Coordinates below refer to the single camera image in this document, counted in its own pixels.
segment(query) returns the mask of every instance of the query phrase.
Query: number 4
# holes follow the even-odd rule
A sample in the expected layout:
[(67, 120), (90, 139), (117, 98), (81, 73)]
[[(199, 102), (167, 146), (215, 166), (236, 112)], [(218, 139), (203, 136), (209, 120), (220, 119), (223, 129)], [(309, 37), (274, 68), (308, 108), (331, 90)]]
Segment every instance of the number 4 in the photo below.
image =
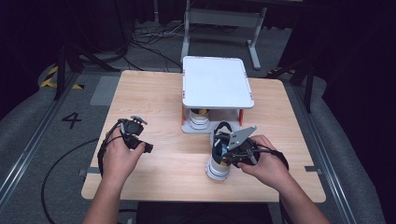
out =
[(77, 117), (78, 117), (78, 113), (74, 112), (73, 114), (63, 118), (62, 121), (71, 121), (72, 123), (70, 124), (70, 128), (69, 129), (73, 129), (75, 122), (76, 121), (81, 121), (81, 119), (77, 119)]

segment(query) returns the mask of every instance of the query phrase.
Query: hand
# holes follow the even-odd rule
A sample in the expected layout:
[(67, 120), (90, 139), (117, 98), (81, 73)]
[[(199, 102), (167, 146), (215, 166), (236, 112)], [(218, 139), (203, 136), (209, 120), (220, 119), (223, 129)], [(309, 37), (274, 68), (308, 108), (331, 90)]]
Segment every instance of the hand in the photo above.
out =
[(107, 142), (103, 179), (111, 179), (113, 183), (123, 186), (143, 154), (145, 143), (139, 144), (134, 150), (129, 149), (121, 137), (120, 128), (114, 130)]
[[(255, 135), (250, 137), (257, 145), (263, 145), (276, 150), (271, 142), (264, 135)], [(246, 174), (253, 175), (258, 178), (263, 184), (280, 190), (282, 185), (286, 184), (292, 177), (283, 162), (270, 153), (261, 152), (260, 159), (256, 165), (247, 165), (238, 162), (238, 166)]]

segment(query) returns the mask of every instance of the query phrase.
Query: table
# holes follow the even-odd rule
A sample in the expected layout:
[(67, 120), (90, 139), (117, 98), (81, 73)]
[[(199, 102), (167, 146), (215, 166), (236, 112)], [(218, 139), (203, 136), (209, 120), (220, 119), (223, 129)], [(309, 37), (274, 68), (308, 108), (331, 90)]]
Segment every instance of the table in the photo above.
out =
[[(275, 79), (249, 79), (255, 105), (246, 110), (243, 128), (257, 125), (284, 153), (290, 173), (316, 203), (326, 200), (283, 84)], [(172, 202), (278, 202), (278, 193), (255, 177), (231, 167), (228, 178), (209, 178), (205, 163), (211, 154), (209, 134), (183, 133), (182, 74), (124, 71), (109, 108), (96, 152), (119, 118), (139, 115), (148, 122), (140, 139), (154, 145), (143, 154), (121, 193), (123, 200)], [(96, 152), (91, 167), (97, 167)], [(92, 199), (99, 174), (87, 174), (82, 196)]]

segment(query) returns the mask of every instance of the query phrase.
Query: black cable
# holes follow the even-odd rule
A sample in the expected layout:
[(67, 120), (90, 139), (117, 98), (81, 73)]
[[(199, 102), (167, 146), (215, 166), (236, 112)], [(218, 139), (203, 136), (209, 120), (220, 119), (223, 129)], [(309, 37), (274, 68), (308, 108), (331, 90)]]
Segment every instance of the black cable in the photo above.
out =
[(136, 45), (136, 46), (138, 46), (139, 48), (146, 49), (146, 50), (148, 50), (148, 51), (150, 51), (150, 52), (153, 52), (153, 53), (155, 53), (155, 54), (158, 54), (158, 55), (164, 57), (165, 60), (169, 60), (169, 61), (171, 61), (172, 63), (174, 63), (175, 65), (177, 65), (180, 69), (183, 69), (183, 67), (181, 67), (181, 65), (180, 65), (179, 63), (177, 63), (177, 62), (175, 62), (174, 60), (172, 60), (172, 59), (166, 57), (166, 56), (163, 55), (162, 53), (157, 52), (157, 51), (154, 50), (154, 49), (148, 49), (148, 48), (146, 48), (146, 47), (144, 47), (144, 46), (142, 46), (142, 45), (140, 45), (140, 44), (134, 43), (133, 41), (131, 41), (131, 43), (134, 44), (134, 45)]
[[(132, 35), (131, 38), (134, 39), (135, 43), (138, 43), (141, 45), (152, 45), (152, 44), (155, 44), (165, 38), (170, 38), (175, 35), (179, 35), (178, 32), (180, 32), (180, 30), (182, 30), (182, 24), (174, 26), (174, 27), (169, 27), (169, 28), (164, 27), (161, 31), (157, 32), (158, 29), (159, 29), (159, 27), (157, 27), (154, 31), (149, 32), (148, 29), (141, 28), (140, 34), (137, 35), (136, 31), (135, 31), (134, 35)], [(144, 38), (144, 37), (147, 37), (148, 40), (146, 40), (146, 41), (137, 40), (138, 38)]]
[(263, 145), (260, 145), (260, 144), (257, 144), (256, 146), (258, 146), (258, 147), (265, 147), (265, 148), (267, 148), (267, 149), (273, 150), (273, 149), (271, 149), (270, 147), (263, 146)]
[(119, 213), (137, 212), (137, 209), (121, 208)]
[(117, 136), (117, 137), (111, 139), (110, 141), (108, 141), (107, 145), (110, 144), (112, 141), (116, 140), (117, 138), (121, 138), (121, 137), (122, 137), (122, 136)]
[[(275, 154), (277, 153), (276, 150), (273, 150), (271, 148), (268, 149), (258, 149), (258, 148), (253, 148), (250, 150), (250, 152), (265, 152), (265, 153), (270, 153), (270, 154)], [(250, 156), (251, 154), (249, 153), (233, 153), (233, 156), (235, 157), (246, 157), (246, 156)]]
[(231, 34), (233, 32), (235, 32), (238, 27), (236, 26), (219, 26), (219, 25), (210, 25), (210, 24), (192, 24), (191, 25), (191, 30), (189, 31), (189, 33), (194, 33), (196, 30), (198, 29), (213, 29), (225, 34)]
[(132, 70), (131, 65), (127, 62), (129, 70)]
[(51, 166), (51, 167), (49, 168), (49, 170), (47, 171), (47, 174), (46, 174), (46, 176), (44, 177), (43, 183), (42, 183), (42, 185), (41, 185), (41, 205), (43, 206), (44, 213), (45, 213), (46, 218), (47, 218), (47, 220), (49, 221), (49, 223), (51, 223), (51, 224), (54, 224), (54, 223), (55, 223), (55, 222), (53, 221), (53, 219), (50, 217), (50, 213), (49, 213), (49, 211), (48, 211), (48, 209), (47, 209), (46, 200), (45, 200), (45, 197), (44, 197), (44, 191), (45, 191), (45, 187), (46, 187), (46, 184), (47, 184), (47, 179), (49, 178), (50, 173), (52, 172), (53, 168), (54, 168), (61, 160), (64, 159), (64, 157), (66, 157), (67, 155), (69, 155), (69, 154), (72, 153), (73, 151), (75, 151), (75, 150), (77, 150), (77, 149), (79, 149), (79, 148), (81, 148), (81, 147), (84, 147), (84, 146), (88, 145), (89, 143), (97, 142), (98, 140), (99, 140), (99, 138), (92, 139), (92, 140), (90, 140), (90, 141), (88, 141), (88, 142), (85, 142), (85, 143), (83, 143), (83, 144), (81, 144), (81, 145), (79, 145), (79, 146), (77, 146), (77, 147), (75, 147), (75, 148), (69, 150), (68, 152), (64, 153), (64, 154), (62, 155), (62, 157), (59, 158), (55, 163), (53, 163), (52, 166)]
[[(100, 59), (100, 61), (104, 62), (104, 63), (112, 63), (115, 62), (116, 60), (124, 57), (126, 55), (126, 53), (128, 52), (128, 44), (125, 44), (124, 46), (122, 46), (120, 49), (117, 49), (116, 51), (114, 51), (114, 53), (116, 54), (116, 56), (110, 57), (110, 58), (105, 58), (105, 59)], [(80, 58), (81, 61), (83, 63), (86, 64), (95, 64), (95, 62), (89, 60), (89, 59), (83, 59)]]
[(137, 68), (137, 69), (140, 70), (140, 71), (145, 71), (143, 68), (140, 68), (140, 67), (138, 67), (137, 65), (134, 65), (133, 63), (131, 63), (128, 59), (126, 59), (125, 56), (123, 56), (122, 58), (125, 60), (125, 62), (128, 63), (128, 66), (131, 65), (131, 66)]
[(121, 121), (117, 120), (116, 124), (114, 124), (113, 127), (111, 127), (110, 131), (106, 134), (105, 140), (103, 141), (104, 143), (106, 143), (106, 146), (107, 146), (108, 138), (114, 132), (114, 130), (116, 130), (116, 128), (119, 126), (120, 123)]

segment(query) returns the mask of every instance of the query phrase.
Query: dark background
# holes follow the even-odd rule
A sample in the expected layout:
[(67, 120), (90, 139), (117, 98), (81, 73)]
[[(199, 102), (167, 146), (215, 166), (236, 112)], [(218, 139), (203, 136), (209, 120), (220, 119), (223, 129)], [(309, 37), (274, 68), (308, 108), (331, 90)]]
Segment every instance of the dark background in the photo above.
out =
[[(116, 51), (134, 29), (133, 20), (154, 19), (149, 1), (94, 2), (2, 1), (0, 119), (38, 90), (38, 76), (58, 60), (64, 41), (92, 53)], [(182, 19), (184, 5), (180, 2), (185, 3), (158, 1), (160, 23)], [(375, 184), (385, 218), (391, 223), (396, 220), (391, 211), (396, 200), (392, 178), (396, 159), (396, 6), (385, 1), (340, 1), (334, 5), (338, 23), (314, 60), (315, 75), (327, 81), (323, 98)], [(304, 58), (327, 22), (329, 17), (322, 13), (269, 8), (266, 28), (293, 28), (279, 66)]]

